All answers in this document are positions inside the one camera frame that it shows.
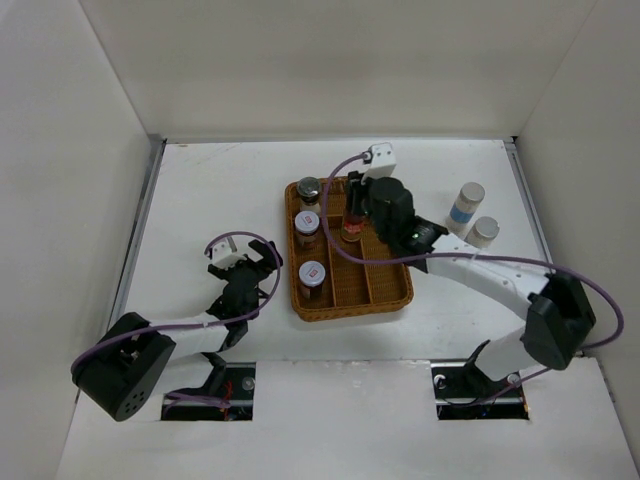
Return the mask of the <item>red ketchup bottle yellow cap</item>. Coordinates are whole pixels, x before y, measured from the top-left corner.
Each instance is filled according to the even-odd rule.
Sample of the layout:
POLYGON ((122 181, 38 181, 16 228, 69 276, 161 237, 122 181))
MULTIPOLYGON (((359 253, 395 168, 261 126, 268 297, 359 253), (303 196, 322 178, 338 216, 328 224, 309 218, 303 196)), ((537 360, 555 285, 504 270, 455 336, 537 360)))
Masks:
POLYGON ((341 226, 341 238, 345 242, 360 240, 364 229, 365 219, 361 216, 344 215, 341 226))

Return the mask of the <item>clear-cap salt grinder bottle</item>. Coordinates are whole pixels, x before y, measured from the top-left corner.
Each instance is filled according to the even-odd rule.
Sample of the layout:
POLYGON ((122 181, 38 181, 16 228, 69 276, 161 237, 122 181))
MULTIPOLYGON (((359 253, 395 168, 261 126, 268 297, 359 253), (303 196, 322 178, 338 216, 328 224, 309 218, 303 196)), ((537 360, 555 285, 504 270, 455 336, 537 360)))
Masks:
POLYGON ((296 184, 296 191, 301 211, 311 211, 316 215, 321 214, 322 183, 318 178, 307 176, 300 179, 296 184))

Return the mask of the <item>orange-label spice jar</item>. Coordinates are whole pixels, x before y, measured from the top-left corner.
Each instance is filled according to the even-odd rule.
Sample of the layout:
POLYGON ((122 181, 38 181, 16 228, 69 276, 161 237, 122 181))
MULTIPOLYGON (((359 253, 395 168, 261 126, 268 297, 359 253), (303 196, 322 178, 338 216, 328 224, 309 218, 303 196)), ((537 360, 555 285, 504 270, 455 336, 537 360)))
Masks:
POLYGON ((295 238, 301 248, 312 248, 320 227, 319 216, 309 210, 300 211, 294 219, 295 238))

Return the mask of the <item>white-lid brown spice jar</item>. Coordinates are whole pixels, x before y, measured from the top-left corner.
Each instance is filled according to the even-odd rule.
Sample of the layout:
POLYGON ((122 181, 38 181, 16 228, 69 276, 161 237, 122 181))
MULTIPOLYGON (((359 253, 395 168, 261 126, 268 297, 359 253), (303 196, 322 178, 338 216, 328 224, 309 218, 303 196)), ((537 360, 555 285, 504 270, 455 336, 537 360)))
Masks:
POLYGON ((304 262, 298 270, 299 289, 305 299, 319 298, 326 279, 325 267, 318 261, 304 262))

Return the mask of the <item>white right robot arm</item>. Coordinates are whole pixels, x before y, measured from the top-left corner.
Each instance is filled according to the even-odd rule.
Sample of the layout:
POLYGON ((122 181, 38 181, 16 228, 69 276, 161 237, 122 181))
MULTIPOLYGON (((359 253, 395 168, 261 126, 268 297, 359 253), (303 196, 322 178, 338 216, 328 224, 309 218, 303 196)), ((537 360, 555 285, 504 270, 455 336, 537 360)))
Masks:
POLYGON ((536 273, 515 260, 489 260, 445 227, 418 216, 413 196, 392 177, 352 171, 347 210, 368 218, 395 262, 464 285, 506 307, 524 325, 482 343, 467 360, 464 384, 483 396, 518 370, 540 365, 566 369, 595 324, 579 279, 563 272, 536 273))

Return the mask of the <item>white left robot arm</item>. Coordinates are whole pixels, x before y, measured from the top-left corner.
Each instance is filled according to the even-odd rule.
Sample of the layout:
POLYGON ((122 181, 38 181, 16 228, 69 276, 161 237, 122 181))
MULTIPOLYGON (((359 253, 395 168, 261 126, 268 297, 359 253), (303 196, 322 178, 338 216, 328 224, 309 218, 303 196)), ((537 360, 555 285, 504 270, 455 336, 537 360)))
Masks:
POLYGON ((239 253, 231 234, 212 240, 205 249, 207 270, 224 283, 212 305, 196 317, 169 322, 124 314, 74 360, 73 383, 117 422, 131 418, 155 394, 170 407, 230 408, 230 400, 218 397, 227 369, 221 355, 241 341, 273 298, 260 285, 279 276, 283 266, 274 242, 253 234, 248 246, 257 259, 239 253))

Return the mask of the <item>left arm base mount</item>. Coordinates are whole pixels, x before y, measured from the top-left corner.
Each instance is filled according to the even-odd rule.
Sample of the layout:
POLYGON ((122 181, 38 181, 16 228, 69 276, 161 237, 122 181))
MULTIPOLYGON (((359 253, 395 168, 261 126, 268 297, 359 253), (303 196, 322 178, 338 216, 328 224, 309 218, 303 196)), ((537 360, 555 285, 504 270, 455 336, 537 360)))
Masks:
POLYGON ((207 359, 208 377, 198 387, 173 390, 163 397, 162 421, 251 421, 254 412, 257 365, 226 362, 213 353, 207 359))

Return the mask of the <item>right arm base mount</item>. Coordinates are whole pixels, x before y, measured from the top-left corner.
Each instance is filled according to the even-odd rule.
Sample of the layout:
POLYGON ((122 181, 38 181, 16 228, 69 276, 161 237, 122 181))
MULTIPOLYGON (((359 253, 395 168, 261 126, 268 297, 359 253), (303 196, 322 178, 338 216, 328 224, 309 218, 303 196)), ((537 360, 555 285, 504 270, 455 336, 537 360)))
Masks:
POLYGON ((528 420, 520 374, 491 380, 468 360, 431 363, 436 415, 441 421, 528 420))

